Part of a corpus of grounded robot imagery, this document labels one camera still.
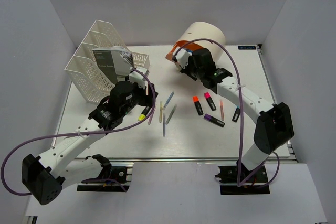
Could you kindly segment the orange drawer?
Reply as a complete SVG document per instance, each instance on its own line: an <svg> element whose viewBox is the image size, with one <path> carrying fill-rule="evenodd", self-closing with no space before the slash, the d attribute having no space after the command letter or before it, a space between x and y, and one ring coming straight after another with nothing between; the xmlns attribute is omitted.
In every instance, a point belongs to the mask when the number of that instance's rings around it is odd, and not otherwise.
<svg viewBox="0 0 336 224"><path fill-rule="evenodd" d="M188 40L180 40L178 42L175 43L175 45L173 46L173 48L171 49L171 51L168 52L168 54L165 56L165 58L169 61L173 61L173 55L174 53L177 52L178 49L184 49L185 51L192 53L193 51L197 50L197 49L201 49L202 46L198 45L195 42L189 43Z"/></svg>

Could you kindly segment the cream round drawer cabinet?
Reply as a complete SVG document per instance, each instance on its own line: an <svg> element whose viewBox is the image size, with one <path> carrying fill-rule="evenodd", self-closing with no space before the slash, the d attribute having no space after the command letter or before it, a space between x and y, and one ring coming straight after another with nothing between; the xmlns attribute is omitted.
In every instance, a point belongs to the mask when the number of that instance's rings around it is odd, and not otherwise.
<svg viewBox="0 0 336 224"><path fill-rule="evenodd" d="M223 32L216 26L206 23L206 22L194 22L192 23L187 30L182 34L182 36L177 40L176 46L182 46L188 41L200 38L207 38L214 40L221 44L223 47L226 46L226 38ZM213 57L215 62L221 57L223 51L222 49L209 41L197 41L187 45L185 48L194 51L200 49L201 47L207 48Z"/></svg>

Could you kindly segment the grey setup guide booklet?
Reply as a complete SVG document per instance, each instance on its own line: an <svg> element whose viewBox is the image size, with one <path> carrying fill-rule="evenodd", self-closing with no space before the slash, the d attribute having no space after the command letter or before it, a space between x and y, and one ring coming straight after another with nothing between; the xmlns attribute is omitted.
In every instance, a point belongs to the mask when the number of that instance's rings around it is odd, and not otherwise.
<svg viewBox="0 0 336 224"><path fill-rule="evenodd" d="M124 80L134 67L131 51L122 46L95 48L92 52L98 68L113 84Z"/></svg>

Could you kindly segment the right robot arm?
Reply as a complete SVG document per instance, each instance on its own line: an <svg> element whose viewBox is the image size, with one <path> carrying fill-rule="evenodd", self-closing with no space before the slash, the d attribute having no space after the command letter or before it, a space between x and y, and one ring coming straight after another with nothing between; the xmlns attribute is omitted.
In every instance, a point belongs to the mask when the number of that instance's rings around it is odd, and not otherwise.
<svg viewBox="0 0 336 224"><path fill-rule="evenodd" d="M206 48L192 53L183 49L176 54L174 61L181 73L199 80L205 88L237 105L241 114L247 114L255 123L254 142L237 161L238 177L250 181L256 175L256 168L293 138L289 107L283 102L271 103L239 84L231 72L216 67L211 52Z"/></svg>

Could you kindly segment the yellow cap black highlighter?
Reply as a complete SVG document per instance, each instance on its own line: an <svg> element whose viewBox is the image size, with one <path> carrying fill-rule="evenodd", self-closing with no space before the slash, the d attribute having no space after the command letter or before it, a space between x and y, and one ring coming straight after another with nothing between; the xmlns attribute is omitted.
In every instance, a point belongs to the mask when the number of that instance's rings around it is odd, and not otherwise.
<svg viewBox="0 0 336 224"><path fill-rule="evenodd" d="M139 115L138 117L138 121L142 121L146 118L146 116L148 115L149 111L150 111L150 107L149 106L146 106L144 108L144 110L141 112L141 114Z"/></svg>

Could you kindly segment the yellow slim pastel pen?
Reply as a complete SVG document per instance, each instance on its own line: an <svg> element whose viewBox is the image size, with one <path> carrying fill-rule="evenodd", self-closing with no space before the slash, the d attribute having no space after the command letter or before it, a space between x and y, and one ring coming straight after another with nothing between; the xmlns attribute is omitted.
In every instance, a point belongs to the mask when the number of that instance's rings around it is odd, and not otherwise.
<svg viewBox="0 0 336 224"><path fill-rule="evenodd" d="M159 123L162 123L162 117L163 117L163 102L160 101L160 107L159 107Z"/></svg>

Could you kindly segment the pink slim pastel pen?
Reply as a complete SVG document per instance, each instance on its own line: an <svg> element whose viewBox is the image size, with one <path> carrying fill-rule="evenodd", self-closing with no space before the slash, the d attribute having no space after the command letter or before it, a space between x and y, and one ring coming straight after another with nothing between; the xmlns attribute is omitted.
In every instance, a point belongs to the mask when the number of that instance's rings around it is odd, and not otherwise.
<svg viewBox="0 0 336 224"><path fill-rule="evenodd" d="M154 116L154 114L155 114L155 109L156 109L156 105L155 105L155 107L153 108L153 112L152 112L152 114L151 114L150 117L149 117L148 125L150 125L151 122L152 122L153 116Z"/></svg>

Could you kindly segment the purple slim pastel pen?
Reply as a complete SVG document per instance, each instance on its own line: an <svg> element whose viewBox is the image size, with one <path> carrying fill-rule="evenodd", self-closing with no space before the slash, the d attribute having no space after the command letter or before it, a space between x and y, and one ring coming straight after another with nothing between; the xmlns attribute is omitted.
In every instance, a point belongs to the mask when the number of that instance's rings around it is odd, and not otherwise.
<svg viewBox="0 0 336 224"><path fill-rule="evenodd" d="M163 125L163 137L166 136L166 115L165 113L163 113L163 121L162 121L162 125Z"/></svg>

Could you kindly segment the blue slim pastel pen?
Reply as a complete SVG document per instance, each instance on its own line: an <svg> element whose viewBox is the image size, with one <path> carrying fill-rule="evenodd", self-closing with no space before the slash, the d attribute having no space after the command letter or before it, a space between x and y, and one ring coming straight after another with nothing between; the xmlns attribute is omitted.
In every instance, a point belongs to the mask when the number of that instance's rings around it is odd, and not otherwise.
<svg viewBox="0 0 336 224"><path fill-rule="evenodd" d="M170 101L171 101L173 95L174 95L174 91L172 91L171 94L169 95L169 97L167 98L167 100L166 100L166 102L165 102L165 104L164 104L164 106L163 106L163 110L165 110L165 109L167 108L167 106L168 106L168 104L170 103Z"/></svg>

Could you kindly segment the pink cap black highlighter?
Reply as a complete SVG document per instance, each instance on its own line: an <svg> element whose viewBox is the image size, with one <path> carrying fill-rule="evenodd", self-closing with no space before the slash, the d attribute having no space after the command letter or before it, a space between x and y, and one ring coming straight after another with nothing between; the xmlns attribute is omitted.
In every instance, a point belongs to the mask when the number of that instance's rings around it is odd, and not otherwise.
<svg viewBox="0 0 336 224"><path fill-rule="evenodd" d="M204 97L212 111L216 111L216 105L211 97L211 95L208 92L204 93Z"/></svg>

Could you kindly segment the orange cap black highlighter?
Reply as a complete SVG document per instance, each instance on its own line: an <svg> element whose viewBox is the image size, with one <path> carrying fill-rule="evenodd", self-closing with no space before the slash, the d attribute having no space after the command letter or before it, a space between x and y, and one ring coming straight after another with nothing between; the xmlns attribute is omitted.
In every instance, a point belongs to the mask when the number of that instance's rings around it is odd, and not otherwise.
<svg viewBox="0 0 336 224"><path fill-rule="evenodd" d="M202 109L202 106L201 106L201 103L199 101L198 96L193 96L193 102L194 102L197 114L198 115L203 115L204 114L203 109Z"/></svg>

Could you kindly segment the green slim pastel pen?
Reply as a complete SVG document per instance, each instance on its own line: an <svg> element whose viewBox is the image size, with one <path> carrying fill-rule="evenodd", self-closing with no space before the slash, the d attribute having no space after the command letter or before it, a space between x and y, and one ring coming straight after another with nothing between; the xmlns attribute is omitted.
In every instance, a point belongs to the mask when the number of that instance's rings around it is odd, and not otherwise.
<svg viewBox="0 0 336 224"><path fill-rule="evenodd" d="M169 113L167 119L166 119L166 123L165 124L169 124L174 112L176 111L177 109L177 104L174 105L173 109L171 110L171 112Z"/></svg>

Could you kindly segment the purple cap black highlighter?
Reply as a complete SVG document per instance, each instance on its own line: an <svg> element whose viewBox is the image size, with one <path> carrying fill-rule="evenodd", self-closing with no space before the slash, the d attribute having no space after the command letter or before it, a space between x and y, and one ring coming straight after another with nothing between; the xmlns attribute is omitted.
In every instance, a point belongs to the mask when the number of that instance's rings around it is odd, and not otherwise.
<svg viewBox="0 0 336 224"><path fill-rule="evenodd" d="M211 122L219 127L224 127L225 126L225 123L209 114L205 114L203 119L205 119L206 121L208 122Z"/></svg>

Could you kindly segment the orange slim pastel pen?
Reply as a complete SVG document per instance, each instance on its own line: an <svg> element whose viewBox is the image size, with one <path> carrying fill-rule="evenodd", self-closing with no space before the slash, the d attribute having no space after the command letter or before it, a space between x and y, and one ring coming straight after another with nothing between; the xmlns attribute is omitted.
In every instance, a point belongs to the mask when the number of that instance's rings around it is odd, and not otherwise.
<svg viewBox="0 0 336 224"><path fill-rule="evenodd" d="M220 112L221 112L221 120L224 121L225 120L225 114L224 114L224 104L222 99L220 99Z"/></svg>

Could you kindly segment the white perforated file organizer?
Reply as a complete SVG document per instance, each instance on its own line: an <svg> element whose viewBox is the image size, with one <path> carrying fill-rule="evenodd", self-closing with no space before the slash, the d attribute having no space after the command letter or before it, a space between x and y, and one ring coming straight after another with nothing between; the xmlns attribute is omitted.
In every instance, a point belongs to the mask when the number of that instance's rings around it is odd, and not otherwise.
<svg viewBox="0 0 336 224"><path fill-rule="evenodd" d="M113 46L128 49L111 23L96 20L65 67L73 84L87 102L98 104L103 97L109 95L115 85L98 68L92 52L95 48ZM149 68L150 60L147 54L132 51L131 53L135 68Z"/></svg>

